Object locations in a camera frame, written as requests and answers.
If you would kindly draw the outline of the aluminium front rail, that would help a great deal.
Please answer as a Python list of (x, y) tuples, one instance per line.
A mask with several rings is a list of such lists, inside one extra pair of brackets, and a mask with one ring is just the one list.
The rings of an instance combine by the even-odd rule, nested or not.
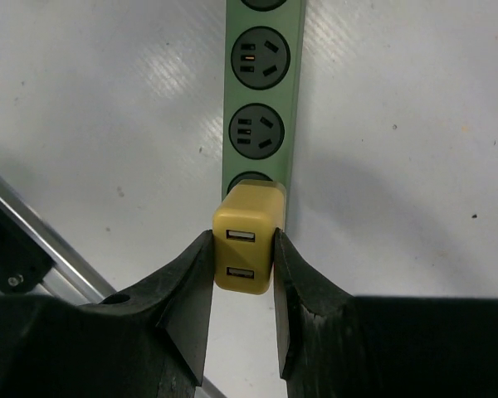
[(116, 290), (0, 178), (0, 397), (216, 397), (212, 233)]

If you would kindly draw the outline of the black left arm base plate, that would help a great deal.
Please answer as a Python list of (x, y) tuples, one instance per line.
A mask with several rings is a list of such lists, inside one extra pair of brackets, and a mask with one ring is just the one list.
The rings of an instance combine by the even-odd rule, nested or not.
[(51, 257), (0, 212), (0, 291), (4, 294), (31, 292), (52, 266)]

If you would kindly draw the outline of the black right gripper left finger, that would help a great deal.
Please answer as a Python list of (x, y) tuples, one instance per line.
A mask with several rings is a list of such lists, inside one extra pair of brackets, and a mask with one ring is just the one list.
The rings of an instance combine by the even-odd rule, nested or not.
[(0, 296), (0, 397), (192, 397), (203, 383), (213, 238), (98, 304)]

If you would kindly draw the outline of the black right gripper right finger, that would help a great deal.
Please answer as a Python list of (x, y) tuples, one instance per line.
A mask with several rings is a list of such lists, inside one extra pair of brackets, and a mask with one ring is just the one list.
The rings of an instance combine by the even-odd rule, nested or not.
[(498, 299), (354, 296), (274, 236), (290, 397), (498, 397)]

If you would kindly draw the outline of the green power strip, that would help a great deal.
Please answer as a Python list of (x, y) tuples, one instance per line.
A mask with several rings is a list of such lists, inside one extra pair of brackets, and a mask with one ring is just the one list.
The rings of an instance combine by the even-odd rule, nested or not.
[(222, 194), (291, 184), (305, 1), (226, 3)]

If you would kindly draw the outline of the yellow plug adapter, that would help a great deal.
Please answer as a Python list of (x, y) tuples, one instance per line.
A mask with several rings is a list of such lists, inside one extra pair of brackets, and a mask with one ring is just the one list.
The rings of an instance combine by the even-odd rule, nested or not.
[(270, 286), (274, 235), (286, 221), (286, 189), (279, 182), (243, 180), (212, 218), (216, 285), (244, 294)]

